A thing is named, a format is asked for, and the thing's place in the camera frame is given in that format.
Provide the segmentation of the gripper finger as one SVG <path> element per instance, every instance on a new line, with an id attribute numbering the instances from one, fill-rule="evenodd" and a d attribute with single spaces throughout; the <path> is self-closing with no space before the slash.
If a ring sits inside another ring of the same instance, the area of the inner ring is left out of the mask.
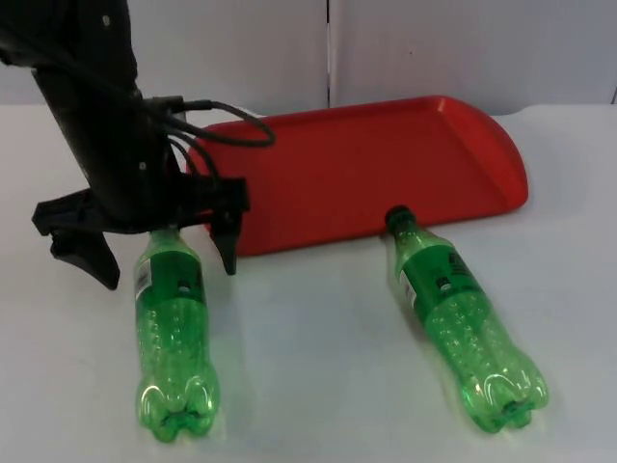
<path id="1" fill-rule="evenodd" d="M 236 274 L 237 245 L 242 230 L 242 212 L 215 213 L 210 223 L 210 236 L 221 257 L 226 273 Z"/>

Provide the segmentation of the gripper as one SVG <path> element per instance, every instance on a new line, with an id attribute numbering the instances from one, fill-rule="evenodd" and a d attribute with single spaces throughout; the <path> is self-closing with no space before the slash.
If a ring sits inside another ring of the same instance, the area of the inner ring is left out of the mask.
<path id="1" fill-rule="evenodd" d="M 52 233 L 52 256 L 115 290 L 120 268 L 103 232 L 139 234 L 175 225 L 180 228 L 211 222 L 217 215 L 242 214 L 250 210 L 248 184 L 244 178 L 181 177 L 169 212 L 159 211 L 147 219 L 116 219 L 105 211 L 90 189 L 37 204 L 32 222 L 41 235 Z"/>

